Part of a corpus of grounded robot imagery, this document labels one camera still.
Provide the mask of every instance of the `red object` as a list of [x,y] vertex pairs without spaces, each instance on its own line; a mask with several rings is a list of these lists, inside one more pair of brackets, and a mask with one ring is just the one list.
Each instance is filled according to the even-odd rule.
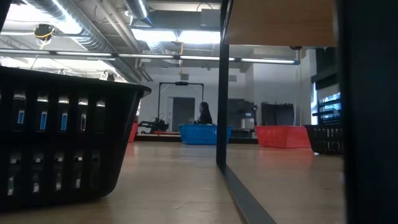
[[256,126],[256,134],[259,144],[264,147],[311,147],[307,130],[302,126]]
[[138,129],[138,123],[133,123],[132,128],[131,128],[130,137],[129,137],[129,142],[134,141],[134,138],[136,137],[137,129]]

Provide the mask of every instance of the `ceiling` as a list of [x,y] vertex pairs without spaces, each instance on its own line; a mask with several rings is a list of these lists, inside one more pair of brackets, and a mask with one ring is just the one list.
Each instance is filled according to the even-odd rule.
[[[115,51],[117,52],[129,52],[133,53],[131,48],[123,41],[122,37],[118,34],[116,29],[112,26],[112,24],[107,20],[104,12],[96,7],[96,3],[94,0],[72,0],[76,6],[84,13],[84,15],[91,21],[91,23],[101,32],[103,37],[113,46]],[[125,14],[127,11],[124,0],[109,0],[115,10],[117,10],[119,16],[124,20],[126,26],[130,27],[130,18]],[[176,22],[178,22],[178,26],[185,26],[188,29],[197,30],[197,27],[190,28],[190,24],[194,24],[193,21],[185,21],[184,19],[180,19],[180,21],[173,21],[171,18],[174,16],[180,15],[190,15],[199,16],[200,19],[200,11],[202,9],[209,9],[212,7],[213,9],[220,8],[220,1],[210,0],[207,1],[208,5],[205,3],[199,3],[198,0],[157,0],[157,1],[148,1],[148,4],[151,8],[151,14],[161,15],[163,19],[160,19],[160,22],[164,22],[162,26],[174,26]],[[25,32],[26,35],[0,35],[0,48],[11,48],[11,49],[35,49],[38,50],[40,48],[40,42],[37,42],[37,39],[34,35],[28,35],[32,32],[40,23],[48,23],[48,19],[40,14],[33,14],[31,12],[24,12],[24,6],[13,5],[10,10],[9,15],[7,16],[7,21],[4,25],[3,31],[18,31]],[[214,19],[214,24],[219,24],[217,19]],[[214,28],[204,27],[199,29],[209,29],[215,31]],[[141,50],[149,50],[146,42],[138,40],[138,46]],[[181,51],[181,46],[176,45],[172,42],[162,42],[164,48],[170,51],[172,54],[179,54]],[[80,44],[76,43],[73,39],[68,37],[62,37],[62,33],[58,33],[58,31],[54,34],[54,37],[51,40],[51,43],[45,46],[45,50],[67,50],[67,51],[85,51]],[[184,44],[183,45],[183,54],[184,55],[195,55],[195,56],[213,56],[217,57],[220,54],[219,44]],[[249,46],[249,45],[231,45],[230,46],[230,56],[231,57],[255,57],[255,58],[281,58],[281,59],[295,59],[296,54],[293,50],[290,50],[289,47],[276,47],[276,46]],[[31,62],[30,59],[26,58],[14,58],[16,59],[15,64],[18,64],[20,67],[30,67]],[[44,59],[40,59],[36,61],[36,65],[33,66],[33,69],[38,70],[48,70],[50,72],[59,71],[63,67],[60,65],[60,62],[56,62],[57,60],[48,59],[47,62],[52,61],[54,63],[50,63],[52,66],[43,66]],[[84,63],[76,62],[69,63],[62,61],[63,63],[67,63],[67,68],[75,73],[82,73],[86,70],[87,73],[92,73],[93,75],[90,77],[99,78],[102,74],[103,70],[112,70],[109,66],[101,61],[94,61],[87,63],[91,65],[89,68],[85,68]],[[127,64],[130,66],[134,66],[135,60],[130,59],[126,60]],[[159,67],[161,66],[161,60],[145,60],[145,67]],[[250,64],[248,63],[231,63],[231,68],[240,68],[242,72],[245,72]],[[179,63],[168,63],[167,67],[179,67]],[[196,60],[187,60],[183,62],[183,67],[202,67],[202,68],[217,68],[219,66],[218,62],[207,62],[207,61],[196,61]]]

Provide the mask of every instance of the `dark hair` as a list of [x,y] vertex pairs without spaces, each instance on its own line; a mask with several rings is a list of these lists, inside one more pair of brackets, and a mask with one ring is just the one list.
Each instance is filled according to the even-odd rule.
[[200,123],[201,124],[213,124],[213,120],[211,119],[211,114],[209,110],[209,104],[206,102],[201,102],[200,106],[203,108],[203,111],[200,113]]

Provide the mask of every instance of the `wooden shelf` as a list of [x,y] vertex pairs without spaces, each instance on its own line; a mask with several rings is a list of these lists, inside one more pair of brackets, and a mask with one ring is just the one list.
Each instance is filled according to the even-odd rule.
[[335,47],[333,0],[234,0],[226,41]]

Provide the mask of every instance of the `wooden floor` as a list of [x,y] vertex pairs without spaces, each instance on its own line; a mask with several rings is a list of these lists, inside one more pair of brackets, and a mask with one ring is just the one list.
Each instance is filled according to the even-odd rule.
[[[215,146],[136,142],[100,200],[0,214],[0,223],[241,223],[215,165]],[[229,144],[228,165],[278,224],[340,224],[339,157]]]
[[236,144],[227,164],[276,223],[345,223],[342,158]]

